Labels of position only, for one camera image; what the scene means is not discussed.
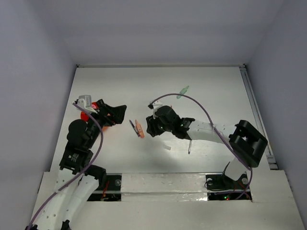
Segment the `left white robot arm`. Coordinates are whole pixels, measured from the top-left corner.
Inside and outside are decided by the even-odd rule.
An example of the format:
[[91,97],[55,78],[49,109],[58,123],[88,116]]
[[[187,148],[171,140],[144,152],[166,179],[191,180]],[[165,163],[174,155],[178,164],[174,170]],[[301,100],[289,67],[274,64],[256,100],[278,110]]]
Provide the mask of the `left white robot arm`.
[[92,147],[99,138],[103,143],[103,128],[122,124],[126,105],[109,106],[102,99],[92,103],[90,95],[81,95],[73,105],[87,115],[88,120],[74,120],[68,127],[57,179],[51,196],[38,208],[28,230],[69,230],[84,204],[96,189],[106,185],[106,170],[93,164],[96,153]]

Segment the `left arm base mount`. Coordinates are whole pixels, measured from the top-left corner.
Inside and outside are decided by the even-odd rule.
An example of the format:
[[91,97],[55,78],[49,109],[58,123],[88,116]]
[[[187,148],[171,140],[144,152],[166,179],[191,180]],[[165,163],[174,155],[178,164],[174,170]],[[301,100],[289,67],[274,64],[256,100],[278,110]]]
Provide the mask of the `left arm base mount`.
[[100,185],[87,201],[117,202],[121,201],[121,174],[107,174],[106,182]]

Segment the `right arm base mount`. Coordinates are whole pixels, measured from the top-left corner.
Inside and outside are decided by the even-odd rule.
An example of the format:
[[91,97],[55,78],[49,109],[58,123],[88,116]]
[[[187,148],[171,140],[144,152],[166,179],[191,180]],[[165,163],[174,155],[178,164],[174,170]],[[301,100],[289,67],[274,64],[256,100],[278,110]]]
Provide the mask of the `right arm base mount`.
[[247,173],[237,180],[230,179],[222,173],[207,174],[204,187],[209,201],[252,200]]

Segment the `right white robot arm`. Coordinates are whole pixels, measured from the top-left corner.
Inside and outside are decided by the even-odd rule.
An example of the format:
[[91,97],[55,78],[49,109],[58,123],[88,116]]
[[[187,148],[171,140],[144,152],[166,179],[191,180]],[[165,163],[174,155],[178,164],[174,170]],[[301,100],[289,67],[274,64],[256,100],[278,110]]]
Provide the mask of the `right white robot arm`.
[[152,137],[169,132],[179,139],[205,140],[230,147],[235,157],[221,175],[221,183],[227,188],[236,185],[243,173],[259,166],[268,145],[267,139],[246,120],[233,126],[212,125],[194,118],[181,118],[167,105],[149,108],[153,115],[146,118],[146,132]]

